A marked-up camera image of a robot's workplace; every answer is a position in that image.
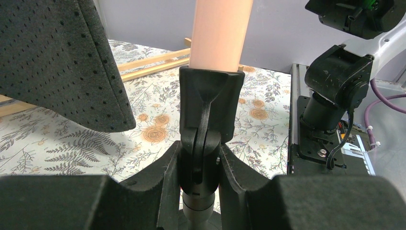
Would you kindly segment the black mic stand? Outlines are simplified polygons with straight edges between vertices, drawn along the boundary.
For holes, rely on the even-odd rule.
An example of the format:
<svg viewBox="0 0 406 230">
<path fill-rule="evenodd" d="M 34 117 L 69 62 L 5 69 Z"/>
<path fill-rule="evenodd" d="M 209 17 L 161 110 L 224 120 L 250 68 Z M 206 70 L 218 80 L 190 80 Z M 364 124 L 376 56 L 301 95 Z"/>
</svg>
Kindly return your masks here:
<svg viewBox="0 0 406 230">
<path fill-rule="evenodd" d="M 183 66 L 180 81 L 180 230 L 219 230 L 214 212 L 221 147 L 233 138 L 245 73 Z"/>
</svg>

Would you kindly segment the pink beige microphone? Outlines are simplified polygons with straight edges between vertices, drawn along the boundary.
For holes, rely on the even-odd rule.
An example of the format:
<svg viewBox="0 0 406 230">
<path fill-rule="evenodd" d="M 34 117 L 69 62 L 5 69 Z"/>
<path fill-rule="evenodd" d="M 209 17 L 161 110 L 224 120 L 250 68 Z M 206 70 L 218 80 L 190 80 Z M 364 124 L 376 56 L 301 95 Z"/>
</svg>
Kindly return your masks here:
<svg viewBox="0 0 406 230">
<path fill-rule="evenodd" d="M 236 72 L 253 0 L 198 0 L 189 67 Z"/>
</svg>

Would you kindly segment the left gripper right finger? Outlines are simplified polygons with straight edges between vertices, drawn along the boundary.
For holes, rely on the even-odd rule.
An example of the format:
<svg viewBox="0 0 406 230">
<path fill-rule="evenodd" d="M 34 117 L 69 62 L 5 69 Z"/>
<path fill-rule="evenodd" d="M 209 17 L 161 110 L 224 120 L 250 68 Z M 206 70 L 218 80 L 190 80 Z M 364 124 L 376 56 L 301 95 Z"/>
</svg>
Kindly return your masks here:
<svg viewBox="0 0 406 230">
<path fill-rule="evenodd" d="M 369 175 L 276 175 L 220 151 L 225 230 L 403 230 L 406 204 L 386 179 Z"/>
</svg>

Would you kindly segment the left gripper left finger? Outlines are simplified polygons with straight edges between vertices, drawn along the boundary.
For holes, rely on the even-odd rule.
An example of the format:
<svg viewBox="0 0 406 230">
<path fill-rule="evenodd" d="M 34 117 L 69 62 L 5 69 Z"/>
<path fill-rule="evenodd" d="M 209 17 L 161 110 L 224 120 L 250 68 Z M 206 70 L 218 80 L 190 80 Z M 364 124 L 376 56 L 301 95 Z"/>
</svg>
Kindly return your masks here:
<svg viewBox="0 0 406 230">
<path fill-rule="evenodd" d="M 3 230 L 175 230 L 180 143 L 117 182 L 107 175 L 14 175 L 0 179 Z"/>
</svg>

